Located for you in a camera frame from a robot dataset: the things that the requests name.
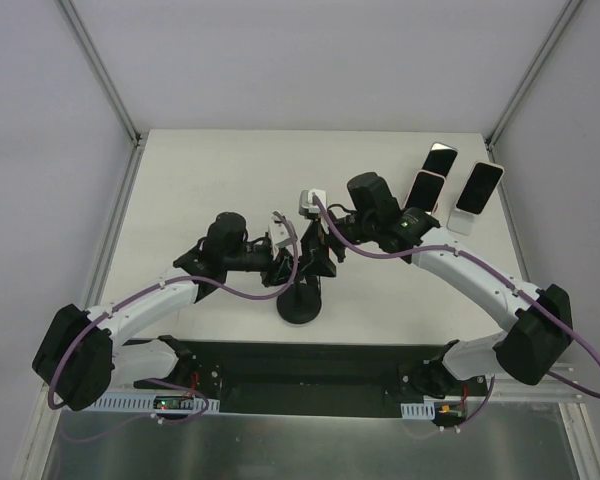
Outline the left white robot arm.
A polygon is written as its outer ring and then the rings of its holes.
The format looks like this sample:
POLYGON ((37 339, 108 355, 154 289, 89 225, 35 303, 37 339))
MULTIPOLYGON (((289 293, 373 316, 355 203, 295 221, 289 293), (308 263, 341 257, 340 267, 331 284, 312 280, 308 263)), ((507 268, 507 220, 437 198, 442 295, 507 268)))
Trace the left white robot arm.
POLYGON ((59 309, 34 357, 34 372, 48 385, 48 405, 83 410, 109 388, 147 381, 171 389, 198 385, 193 353, 171 335, 146 343, 132 338, 158 320, 201 302, 226 286, 230 272, 282 269, 277 294, 289 289, 299 270, 292 224, 274 213, 265 236, 250 241, 245 219, 219 214, 206 235, 140 291, 108 304, 59 309))

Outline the black round-base phone stand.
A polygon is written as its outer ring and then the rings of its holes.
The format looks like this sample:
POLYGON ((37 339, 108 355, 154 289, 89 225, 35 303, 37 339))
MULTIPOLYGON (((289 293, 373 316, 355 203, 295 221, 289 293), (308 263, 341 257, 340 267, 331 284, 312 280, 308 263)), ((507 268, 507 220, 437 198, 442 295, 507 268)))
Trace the black round-base phone stand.
POLYGON ((318 276, 304 277, 295 282, 276 300, 280 317, 291 325, 306 325, 313 321, 322 307, 318 276))

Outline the pink-case phone front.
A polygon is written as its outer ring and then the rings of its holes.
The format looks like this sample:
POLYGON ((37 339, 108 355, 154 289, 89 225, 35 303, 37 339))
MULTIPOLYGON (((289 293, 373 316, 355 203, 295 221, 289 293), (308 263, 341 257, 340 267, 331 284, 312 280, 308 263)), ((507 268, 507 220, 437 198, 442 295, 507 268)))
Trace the pink-case phone front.
POLYGON ((419 208, 428 214, 435 211, 446 178, 427 170, 417 172, 404 203, 404 208, 419 208))

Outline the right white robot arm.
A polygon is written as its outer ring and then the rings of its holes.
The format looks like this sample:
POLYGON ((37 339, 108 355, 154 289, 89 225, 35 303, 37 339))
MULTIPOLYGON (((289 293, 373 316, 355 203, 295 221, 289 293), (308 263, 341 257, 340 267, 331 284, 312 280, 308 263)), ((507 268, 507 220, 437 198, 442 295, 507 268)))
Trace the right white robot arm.
POLYGON ((522 384, 536 385, 549 373, 572 342, 567 333, 572 326, 569 297, 563 289, 541 289, 490 266, 424 210, 400 207, 386 181, 374 172, 352 178, 347 189, 355 208, 342 218, 327 211, 322 190, 304 190, 299 199, 303 216, 327 225, 338 258, 348 247, 374 242, 382 257, 401 258, 454 287, 500 328, 495 335, 444 345, 409 373, 413 389, 442 398, 482 375, 506 373, 522 384))

